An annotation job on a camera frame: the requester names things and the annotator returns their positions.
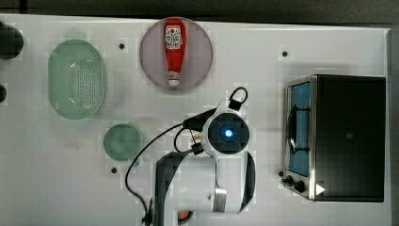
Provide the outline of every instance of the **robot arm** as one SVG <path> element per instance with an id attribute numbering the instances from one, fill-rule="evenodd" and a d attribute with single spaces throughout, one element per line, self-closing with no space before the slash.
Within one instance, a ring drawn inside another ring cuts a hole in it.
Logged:
<path id="1" fill-rule="evenodd" d="M 255 187 L 246 115 L 230 99 L 183 122 L 183 128 L 202 132 L 201 146 L 209 156 L 169 153 L 157 162 L 153 225 L 177 226 L 181 210 L 239 213 L 245 208 Z"/>

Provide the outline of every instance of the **oven handle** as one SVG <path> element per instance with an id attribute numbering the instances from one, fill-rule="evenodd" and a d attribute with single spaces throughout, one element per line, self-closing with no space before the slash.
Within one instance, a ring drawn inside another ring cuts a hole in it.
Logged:
<path id="1" fill-rule="evenodd" d="M 296 111 L 298 107 L 296 105 L 291 109 L 290 116 L 288 117 L 288 146 L 290 146 L 291 153 L 295 154 L 296 144 Z"/>
<path id="2" fill-rule="evenodd" d="M 292 154 L 295 154 L 297 151 L 309 151 L 309 148 L 297 148 L 296 144 L 296 112 L 298 111 L 307 111 L 311 112 L 309 107 L 299 108 L 296 105 L 291 109 L 290 116 L 288 117 L 288 146 L 290 147 L 290 151 Z"/>

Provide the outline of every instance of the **table surface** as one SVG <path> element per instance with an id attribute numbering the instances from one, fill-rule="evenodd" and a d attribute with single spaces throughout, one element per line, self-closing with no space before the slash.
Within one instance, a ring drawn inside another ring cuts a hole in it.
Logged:
<path id="1" fill-rule="evenodd" d="M 17 58 L 0 61 L 8 90 L 0 104 L 0 225 L 139 225 L 142 206 L 123 184 L 127 163 L 104 151 L 107 129 L 130 122 L 150 141 L 239 86 L 249 92 L 255 197 L 239 215 L 198 212 L 188 225 L 391 225 L 388 136 L 382 203 L 308 202 L 278 177 L 286 82 L 315 73 L 387 76 L 388 29 L 199 22 L 214 46 L 213 66 L 202 84 L 176 93 L 155 86 L 140 66 L 139 44 L 154 20 L 0 14 L 0 21 L 25 38 Z M 87 34 L 107 72 L 103 107 L 82 121 L 59 116 L 47 94 L 49 56 L 71 31 Z M 152 165 L 173 150 L 176 132 L 156 141 L 130 177 L 147 201 Z M 184 134 L 183 147 L 188 140 Z"/>

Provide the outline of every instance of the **oven window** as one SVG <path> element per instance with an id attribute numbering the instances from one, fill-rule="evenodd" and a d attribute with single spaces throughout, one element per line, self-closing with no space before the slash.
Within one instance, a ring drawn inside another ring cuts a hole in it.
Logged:
<path id="1" fill-rule="evenodd" d="M 290 163 L 288 170 L 309 175 L 309 127 L 311 107 L 311 84 L 303 83 L 291 87 L 291 111 L 295 110 L 295 144 L 290 152 Z"/>

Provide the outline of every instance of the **toaster oven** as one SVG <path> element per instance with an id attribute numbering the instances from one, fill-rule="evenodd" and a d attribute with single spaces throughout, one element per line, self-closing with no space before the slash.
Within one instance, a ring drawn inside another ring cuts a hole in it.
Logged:
<path id="1" fill-rule="evenodd" d="M 285 187 L 317 202 L 383 202 L 386 79 L 316 74 L 289 83 Z"/>

